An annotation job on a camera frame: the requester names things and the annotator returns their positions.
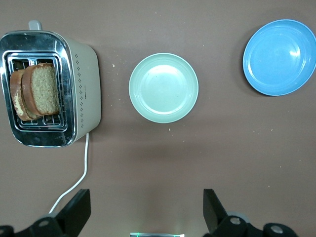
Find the green plate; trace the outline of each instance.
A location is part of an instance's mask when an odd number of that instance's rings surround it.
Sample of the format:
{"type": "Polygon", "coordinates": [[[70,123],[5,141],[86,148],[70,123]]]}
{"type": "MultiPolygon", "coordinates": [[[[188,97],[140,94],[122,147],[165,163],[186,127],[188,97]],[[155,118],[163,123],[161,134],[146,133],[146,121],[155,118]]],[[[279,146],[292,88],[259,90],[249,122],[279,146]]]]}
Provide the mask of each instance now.
{"type": "Polygon", "coordinates": [[[187,61],[170,53],[143,59],[129,81],[129,96],[146,119],[175,122],[190,112],[198,98],[198,79],[187,61]]]}

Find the toaster slot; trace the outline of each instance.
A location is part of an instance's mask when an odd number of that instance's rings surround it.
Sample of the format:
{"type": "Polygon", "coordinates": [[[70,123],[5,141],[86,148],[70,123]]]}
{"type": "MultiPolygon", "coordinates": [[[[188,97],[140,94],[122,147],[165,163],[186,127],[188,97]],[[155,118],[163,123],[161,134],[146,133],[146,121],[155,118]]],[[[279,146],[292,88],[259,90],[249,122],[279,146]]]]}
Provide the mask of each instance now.
{"type": "Polygon", "coordinates": [[[38,120],[22,121],[16,114],[14,114],[15,126],[20,131],[61,131],[67,129],[66,112],[64,111],[64,99],[63,99],[63,85],[60,74],[59,59],[54,54],[30,54],[30,53],[12,53],[7,57],[7,66],[9,74],[19,69],[25,69],[28,66],[36,65],[39,63],[51,63],[54,65],[56,71],[56,83],[59,100],[59,114],[43,116],[38,120]]]}

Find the white power cord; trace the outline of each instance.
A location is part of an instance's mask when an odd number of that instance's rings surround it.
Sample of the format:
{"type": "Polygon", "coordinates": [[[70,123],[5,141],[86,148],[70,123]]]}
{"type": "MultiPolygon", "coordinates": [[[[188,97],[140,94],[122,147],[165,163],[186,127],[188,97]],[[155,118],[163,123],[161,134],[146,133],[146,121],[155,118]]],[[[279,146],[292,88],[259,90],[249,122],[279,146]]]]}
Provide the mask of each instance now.
{"type": "Polygon", "coordinates": [[[89,146],[89,133],[86,134],[86,139],[85,139],[85,149],[84,149],[84,172],[82,177],[71,187],[69,188],[67,191],[65,191],[55,202],[55,204],[53,205],[53,207],[51,208],[51,210],[49,211],[49,214],[52,213],[54,211],[54,209],[56,208],[56,206],[58,205],[58,203],[60,202],[60,200],[67,195],[68,193],[70,193],[75,187],[78,186],[79,183],[81,183],[81,181],[85,178],[87,171],[88,171],[88,146],[89,146]]]}

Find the bolt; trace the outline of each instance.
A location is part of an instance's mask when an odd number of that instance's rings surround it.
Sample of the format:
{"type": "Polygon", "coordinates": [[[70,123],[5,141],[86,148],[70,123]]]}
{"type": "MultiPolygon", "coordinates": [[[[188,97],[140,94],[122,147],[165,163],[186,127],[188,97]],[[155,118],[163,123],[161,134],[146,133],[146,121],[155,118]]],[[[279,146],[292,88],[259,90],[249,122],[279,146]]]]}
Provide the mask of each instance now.
{"type": "Polygon", "coordinates": [[[277,234],[282,234],[283,233],[283,230],[280,226],[271,226],[271,230],[274,232],[274,233],[277,233],[277,234]]]}
{"type": "Polygon", "coordinates": [[[240,219],[238,217],[232,217],[231,218],[231,222],[234,224],[234,225],[240,225],[241,222],[240,222],[240,219]]]}

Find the plate rim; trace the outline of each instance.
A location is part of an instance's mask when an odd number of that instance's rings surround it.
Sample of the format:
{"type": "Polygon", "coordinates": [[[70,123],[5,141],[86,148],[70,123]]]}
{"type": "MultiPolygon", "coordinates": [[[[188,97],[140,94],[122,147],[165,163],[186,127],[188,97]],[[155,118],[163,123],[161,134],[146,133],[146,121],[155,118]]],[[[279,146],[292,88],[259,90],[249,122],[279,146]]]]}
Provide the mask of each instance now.
{"type": "Polygon", "coordinates": [[[269,95],[269,96],[282,96],[282,95],[290,94],[290,93],[292,93],[292,92],[298,90],[299,88],[301,88],[301,87],[312,77],[312,75],[313,75],[313,73],[314,73],[314,71],[315,71],[315,69],[316,69],[316,62],[315,62],[314,67],[313,67],[313,69],[311,70],[310,75],[306,78],[306,80],[305,80],[299,87],[297,87],[297,88],[295,88],[295,89],[293,89],[293,90],[291,90],[291,91],[289,91],[289,92],[285,92],[285,93],[272,93],[272,92],[269,93],[269,92],[266,92],[266,91],[264,91],[264,90],[258,89],[258,88],[256,87],[255,83],[253,83],[253,82],[255,81],[254,78],[253,78],[253,77],[251,77],[250,79],[248,78],[247,73],[249,73],[249,70],[247,69],[247,65],[246,65],[245,62],[247,61],[247,60],[246,60],[246,59],[247,59],[246,52],[248,51],[248,49],[249,49],[249,47],[250,47],[250,46],[249,46],[250,43],[253,41],[253,39],[254,39],[264,28],[268,27],[268,26],[271,25],[271,24],[275,24],[275,23],[277,23],[277,22],[295,22],[295,23],[297,23],[297,24],[303,26],[305,29],[307,29],[307,30],[310,32],[310,34],[312,35],[312,37],[313,37],[313,39],[314,39],[315,45],[316,45],[316,37],[315,37],[315,34],[313,33],[313,31],[312,31],[307,25],[305,25],[304,23],[302,23],[302,22],[300,22],[300,21],[297,21],[297,20],[293,20],[293,19],[279,19],[279,20],[275,20],[275,21],[269,22],[269,23],[263,25],[262,27],[260,27],[260,28],[251,36],[251,38],[249,39],[249,41],[248,41],[248,43],[247,43],[247,45],[246,45],[246,47],[245,47],[244,53],[243,53],[243,58],[242,58],[242,68],[243,68],[243,72],[244,72],[244,75],[245,75],[247,81],[249,82],[249,84],[250,84],[255,90],[257,90],[258,92],[260,92],[260,93],[262,93],[262,94],[269,95]]]}
{"type": "Polygon", "coordinates": [[[172,122],[176,122],[180,119],[182,119],[183,117],[185,117],[192,109],[193,107],[195,106],[196,102],[197,102],[197,99],[198,99],[198,92],[199,92],[199,84],[198,84],[198,77],[197,77],[197,74],[195,73],[193,67],[182,57],[176,55],[176,54],[173,54],[173,53],[167,53],[167,52],[161,52],[161,53],[155,53],[155,54],[152,54],[152,55],[149,55],[147,57],[145,57],[144,59],[142,59],[137,65],[136,67],[134,68],[130,78],[129,78],[129,84],[128,84],[128,92],[129,92],[129,97],[130,97],[130,100],[132,102],[132,105],[133,107],[135,108],[135,110],[142,116],[144,117],[145,119],[149,120],[149,121],[152,121],[152,122],[156,122],[156,123],[172,123],[172,122]],[[190,108],[183,114],[181,115],[180,117],[177,117],[176,119],[170,119],[168,121],[157,121],[157,119],[152,119],[152,118],[148,118],[146,117],[144,114],[142,114],[139,109],[137,108],[137,106],[134,104],[134,99],[132,98],[132,95],[131,95],[131,81],[132,81],[132,78],[133,78],[133,75],[135,74],[135,71],[136,69],[142,65],[144,63],[144,61],[147,61],[148,59],[154,57],[154,56],[171,56],[171,57],[175,57],[175,58],[178,58],[180,59],[182,62],[184,62],[188,68],[193,72],[193,75],[194,75],[194,78],[193,78],[193,81],[194,81],[194,84],[196,84],[197,86],[197,89],[196,89],[196,96],[193,97],[194,99],[192,100],[192,105],[190,106],[190,108]]]}

